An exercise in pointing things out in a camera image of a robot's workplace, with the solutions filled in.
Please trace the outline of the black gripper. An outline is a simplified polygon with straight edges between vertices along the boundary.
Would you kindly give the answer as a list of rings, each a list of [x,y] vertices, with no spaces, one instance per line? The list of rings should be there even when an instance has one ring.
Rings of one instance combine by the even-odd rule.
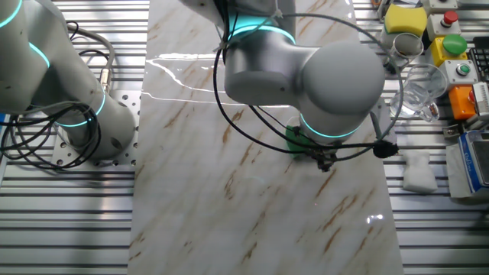
[[[325,172],[329,172],[338,159],[336,146],[311,145],[307,150],[307,155],[316,160],[317,167]]]

